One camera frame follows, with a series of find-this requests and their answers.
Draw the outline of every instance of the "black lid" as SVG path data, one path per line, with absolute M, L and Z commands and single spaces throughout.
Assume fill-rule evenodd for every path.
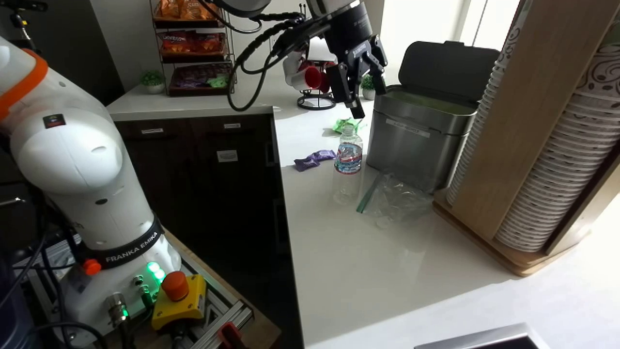
M 476 105 L 498 56 L 492 48 L 462 42 L 416 41 L 405 52 L 398 78 L 408 92 Z

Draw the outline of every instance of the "black band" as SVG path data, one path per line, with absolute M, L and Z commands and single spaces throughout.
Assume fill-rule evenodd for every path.
M 110 269 L 141 256 L 159 240 L 161 235 L 164 235 L 164 228 L 155 216 L 155 221 L 151 228 L 139 238 L 126 245 L 109 250 L 91 250 L 84 243 L 81 243 L 79 248 L 82 250 L 84 257 L 95 258 L 101 264 L 101 269 Z

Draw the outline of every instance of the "potted plant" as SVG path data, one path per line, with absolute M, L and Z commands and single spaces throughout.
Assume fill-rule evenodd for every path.
M 374 101 L 374 84 L 373 77 L 370 75 L 364 75 L 361 80 L 361 94 L 369 101 Z
M 147 70 L 140 76 L 140 83 L 151 94 L 162 93 L 164 90 L 164 77 L 157 70 Z

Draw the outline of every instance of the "bottle label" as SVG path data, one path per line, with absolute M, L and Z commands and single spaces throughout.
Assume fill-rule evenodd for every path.
M 361 147 L 352 143 L 340 144 L 334 167 L 345 175 L 358 173 L 361 170 Z

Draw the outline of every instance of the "plastic bag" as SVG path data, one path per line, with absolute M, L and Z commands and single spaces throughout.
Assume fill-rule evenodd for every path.
M 377 226 L 416 219 L 431 208 L 433 196 L 403 183 L 393 173 L 380 173 L 361 199 L 357 212 L 377 218 Z

